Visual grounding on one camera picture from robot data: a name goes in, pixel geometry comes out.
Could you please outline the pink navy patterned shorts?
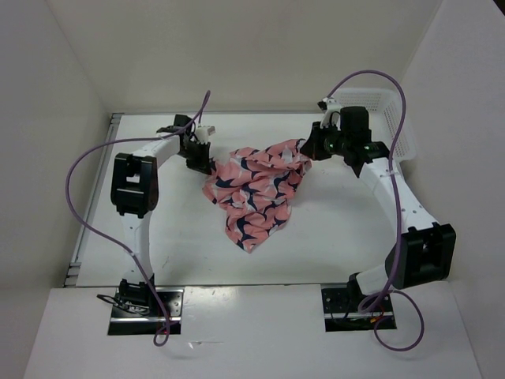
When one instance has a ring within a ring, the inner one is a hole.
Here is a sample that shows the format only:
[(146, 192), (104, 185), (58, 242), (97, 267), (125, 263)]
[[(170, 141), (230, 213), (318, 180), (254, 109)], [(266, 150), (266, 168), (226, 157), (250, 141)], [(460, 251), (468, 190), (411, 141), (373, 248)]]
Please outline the pink navy patterned shorts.
[(289, 221), (290, 202), (312, 167), (301, 154), (304, 144), (304, 139), (290, 139), (262, 150), (239, 148), (211, 161), (203, 194), (225, 211), (224, 231), (246, 253)]

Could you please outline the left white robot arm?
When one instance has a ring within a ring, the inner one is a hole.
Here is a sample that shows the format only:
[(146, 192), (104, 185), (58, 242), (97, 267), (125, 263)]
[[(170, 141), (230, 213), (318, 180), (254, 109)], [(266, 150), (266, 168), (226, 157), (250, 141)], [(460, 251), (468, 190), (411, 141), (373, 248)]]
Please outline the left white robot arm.
[(161, 309), (149, 247), (151, 217), (159, 202), (159, 168), (180, 156), (188, 169), (211, 173), (209, 137), (215, 127), (190, 121), (177, 114), (173, 125), (158, 129), (156, 138), (143, 147), (114, 157), (110, 199), (122, 222), (126, 252), (133, 259), (119, 284), (118, 304), (142, 316)]

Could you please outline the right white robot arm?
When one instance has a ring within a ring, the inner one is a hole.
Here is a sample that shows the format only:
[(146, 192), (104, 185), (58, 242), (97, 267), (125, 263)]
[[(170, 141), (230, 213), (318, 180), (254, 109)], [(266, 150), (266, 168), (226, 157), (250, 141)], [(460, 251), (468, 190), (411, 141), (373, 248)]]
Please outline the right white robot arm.
[(383, 264), (350, 276), (347, 304), (364, 310), (374, 295), (445, 280), (451, 270), (456, 232), (439, 223), (415, 197), (382, 141), (372, 139), (365, 107), (327, 107), (312, 125), (301, 153), (313, 160), (340, 156), (378, 200), (395, 230)]

